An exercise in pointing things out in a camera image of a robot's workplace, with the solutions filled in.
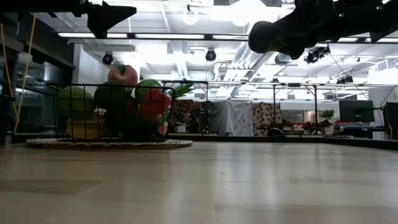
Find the security camera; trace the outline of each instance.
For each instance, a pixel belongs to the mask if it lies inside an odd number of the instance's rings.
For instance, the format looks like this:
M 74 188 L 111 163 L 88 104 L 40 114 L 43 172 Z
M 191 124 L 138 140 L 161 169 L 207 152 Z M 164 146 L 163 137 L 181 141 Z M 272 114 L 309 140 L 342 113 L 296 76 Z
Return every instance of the security camera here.
M 102 62 L 105 65 L 111 65 L 113 62 L 113 56 L 112 56 L 112 52 L 106 52 L 105 56 L 102 58 Z
M 206 53 L 206 61 L 208 62 L 213 62 L 214 60 L 216 60 L 216 52 L 214 51 L 214 49 L 208 49 L 207 53 Z

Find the computer screen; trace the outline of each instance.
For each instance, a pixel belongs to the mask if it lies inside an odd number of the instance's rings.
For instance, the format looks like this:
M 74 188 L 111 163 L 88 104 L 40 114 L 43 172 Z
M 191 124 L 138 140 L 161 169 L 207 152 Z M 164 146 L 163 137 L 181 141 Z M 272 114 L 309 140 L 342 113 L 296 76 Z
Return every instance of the computer screen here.
M 373 101 L 340 100 L 340 121 L 374 122 Z

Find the wire basket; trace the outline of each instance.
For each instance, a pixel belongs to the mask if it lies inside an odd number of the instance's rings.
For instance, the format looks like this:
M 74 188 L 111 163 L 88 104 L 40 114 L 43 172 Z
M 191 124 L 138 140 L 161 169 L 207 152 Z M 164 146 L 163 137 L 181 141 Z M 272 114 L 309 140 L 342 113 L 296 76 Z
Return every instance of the wire basket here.
M 57 84 L 52 87 L 58 141 L 165 141 L 175 90 L 162 86 Z

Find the green leaf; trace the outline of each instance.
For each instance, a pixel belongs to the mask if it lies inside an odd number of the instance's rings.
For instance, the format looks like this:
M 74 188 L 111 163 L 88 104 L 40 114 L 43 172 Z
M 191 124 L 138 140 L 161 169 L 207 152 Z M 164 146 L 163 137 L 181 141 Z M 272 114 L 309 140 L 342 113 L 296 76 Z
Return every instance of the green leaf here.
M 188 84 L 183 84 L 183 85 L 178 86 L 178 87 L 175 89 L 175 99 L 177 99 L 178 97 L 183 96 L 183 95 L 186 94 L 186 93 L 189 93 L 189 92 L 191 91 L 190 88 L 191 88 L 192 86 L 193 86 L 193 83 L 188 83 Z M 169 90 L 167 93 L 171 96 L 172 93 L 173 93 L 173 91 L 172 91 L 172 90 Z

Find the ceiling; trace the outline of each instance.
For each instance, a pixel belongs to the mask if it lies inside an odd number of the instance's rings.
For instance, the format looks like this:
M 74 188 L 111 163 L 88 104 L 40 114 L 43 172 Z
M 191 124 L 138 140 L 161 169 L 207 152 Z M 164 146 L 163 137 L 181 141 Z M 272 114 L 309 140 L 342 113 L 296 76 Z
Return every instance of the ceiling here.
M 120 22 L 110 29 L 109 33 L 247 34 L 254 22 L 274 22 L 294 8 L 292 4 L 266 7 L 260 0 L 240 0 L 230 6 L 214 6 L 213 0 L 106 2 L 137 7 L 136 15 Z M 194 25 L 188 25 L 182 19 L 187 4 L 190 4 L 191 10 L 198 13 L 198 21 Z M 188 13 L 188 21 L 193 16 L 191 14 L 192 12 Z M 70 13 L 58 13 L 57 16 L 58 19 L 54 19 L 42 13 L 38 18 L 57 32 L 89 32 L 86 16 L 76 18 Z M 360 37 L 369 37 L 369 34 L 361 34 Z M 398 37 L 398 32 L 389 37 Z M 106 51 L 113 51 L 118 60 L 126 63 L 134 56 L 134 60 L 139 62 L 140 73 L 144 78 L 247 82 L 270 82 L 273 78 L 278 78 L 280 82 L 336 83 L 339 77 L 347 73 L 354 77 L 355 83 L 369 83 L 369 73 L 379 64 L 386 66 L 376 68 L 376 72 L 387 68 L 392 73 L 397 73 L 390 62 L 398 58 L 398 44 L 330 43 L 331 55 L 317 63 L 307 65 L 301 57 L 286 65 L 277 65 L 277 54 L 256 54 L 248 49 L 245 42 L 184 40 L 188 50 L 181 56 L 170 51 L 171 40 L 70 41 L 83 44 L 85 51 L 98 60 Z M 207 49 L 214 49 L 217 53 L 214 62 L 205 60 Z M 378 83 L 391 84 L 388 77 L 380 77 Z M 229 88 L 223 94 L 231 95 L 234 89 Z

